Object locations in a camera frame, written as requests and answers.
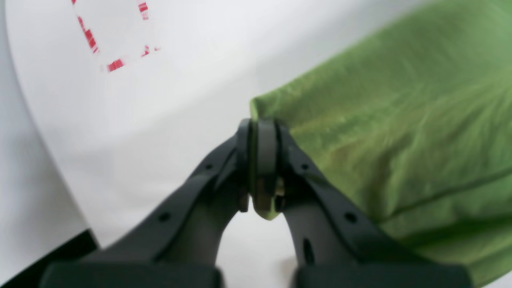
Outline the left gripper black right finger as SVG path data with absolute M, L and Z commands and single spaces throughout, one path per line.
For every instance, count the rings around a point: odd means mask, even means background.
M 460 265 L 404 248 L 342 195 L 274 120 L 256 122 L 256 209 L 284 215 L 293 288 L 472 288 Z

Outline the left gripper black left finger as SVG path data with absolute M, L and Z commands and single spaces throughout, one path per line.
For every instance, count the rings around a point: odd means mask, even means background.
M 249 206 L 251 120 L 211 151 L 176 191 L 112 245 L 51 264 L 42 288 L 223 288 L 215 266 L 232 217 Z

